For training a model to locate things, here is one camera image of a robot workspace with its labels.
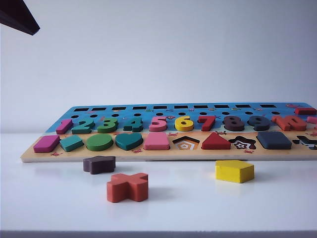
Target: pink number 5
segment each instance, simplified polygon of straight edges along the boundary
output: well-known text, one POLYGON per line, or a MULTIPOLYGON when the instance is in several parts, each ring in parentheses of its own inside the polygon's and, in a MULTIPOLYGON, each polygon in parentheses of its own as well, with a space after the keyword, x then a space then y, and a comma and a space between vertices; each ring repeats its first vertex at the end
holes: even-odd
POLYGON ((149 131, 164 131, 167 129, 166 117, 153 117, 149 131))

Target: shape sorting board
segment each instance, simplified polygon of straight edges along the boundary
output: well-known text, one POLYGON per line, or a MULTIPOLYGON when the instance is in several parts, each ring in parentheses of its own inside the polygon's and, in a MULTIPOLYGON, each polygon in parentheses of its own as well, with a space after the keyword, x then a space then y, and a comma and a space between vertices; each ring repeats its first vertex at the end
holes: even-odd
POLYGON ((78 106, 59 118, 21 159, 317 160, 316 119, 316 110, 306 103, 78 106), (46 138, 50 135, 59 135, 60 143, 41 148, 53 141, 46 138), (34 147, 45 152, 35 153, 34 147))

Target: yellow pentagon block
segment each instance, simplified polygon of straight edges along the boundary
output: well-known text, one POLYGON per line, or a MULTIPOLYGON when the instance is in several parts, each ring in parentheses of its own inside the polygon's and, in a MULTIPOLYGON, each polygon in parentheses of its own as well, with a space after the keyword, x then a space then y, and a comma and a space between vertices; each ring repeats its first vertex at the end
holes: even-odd
POLYGON ((216 161, 216 179, 230 182, 246 182, 254 179, 254 165, 240 160, 216 161))

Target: dark blue square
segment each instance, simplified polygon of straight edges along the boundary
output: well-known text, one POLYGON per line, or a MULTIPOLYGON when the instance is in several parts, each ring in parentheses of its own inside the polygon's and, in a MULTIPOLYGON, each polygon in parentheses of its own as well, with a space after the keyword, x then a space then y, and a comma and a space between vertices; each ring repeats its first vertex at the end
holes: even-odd
POLYGON ((268 150, 288 150, 292 146, 292 142, 279 131, 259 132, 257 139, 268 150))

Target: red triangle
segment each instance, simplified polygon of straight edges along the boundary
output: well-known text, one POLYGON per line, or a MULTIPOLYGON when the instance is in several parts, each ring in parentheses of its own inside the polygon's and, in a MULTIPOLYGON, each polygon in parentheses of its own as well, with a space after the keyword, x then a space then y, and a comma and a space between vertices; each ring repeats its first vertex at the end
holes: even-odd
POLYGON ((203 150, 230 150, 231 143, 213 132, 202 143, 203 150))

